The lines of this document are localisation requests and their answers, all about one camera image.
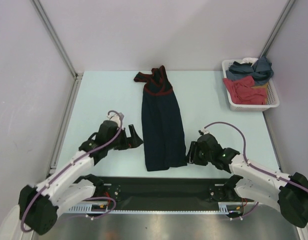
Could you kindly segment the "navy jersey tank top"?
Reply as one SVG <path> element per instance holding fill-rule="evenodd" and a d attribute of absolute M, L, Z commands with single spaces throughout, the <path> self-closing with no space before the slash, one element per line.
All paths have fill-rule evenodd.
<path fill-rule="evenodd" d="M 185 133 L 180 107 L 162 65 L 151 74 L 139 72 L 133 79 L 143 86 L 141 124 L 145 166 L 148 172 L 187 165 Z"/>

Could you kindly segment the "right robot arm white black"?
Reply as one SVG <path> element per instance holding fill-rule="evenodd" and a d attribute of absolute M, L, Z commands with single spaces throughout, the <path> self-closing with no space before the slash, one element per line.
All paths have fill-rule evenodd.
<path fill-rule="evenodd" d="M 254 163 L 235 149 L 221 147 L 210 133 L 191 142 L 186 160 L 231 174 L 224 188 L 229 200 L 254 200 L 277 210 L 298 228 L 308 224 L 308 179 L 303 174 L 289 175 Z"/>

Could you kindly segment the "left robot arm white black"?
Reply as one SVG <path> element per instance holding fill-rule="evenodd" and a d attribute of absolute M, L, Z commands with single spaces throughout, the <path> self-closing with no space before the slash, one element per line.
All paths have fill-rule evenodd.
<path fill-rule="evenodd" d="M 143 144 L 132 124 L 126 135 L 121 120 L 105 120 L 78 148 L 71 160 L 60 170 L 34 186 L 26 185 L 19 194 L 20 229 L 46 234 L 58 218 L 82 201 L 103 201 L 100 214 L 88 213 L 89 220 L 111 213 L 117 197 L 108 194 L 104 182 L 93 174 L 82 174 L 104 159 L 111 150 L 134 149 Z"/>

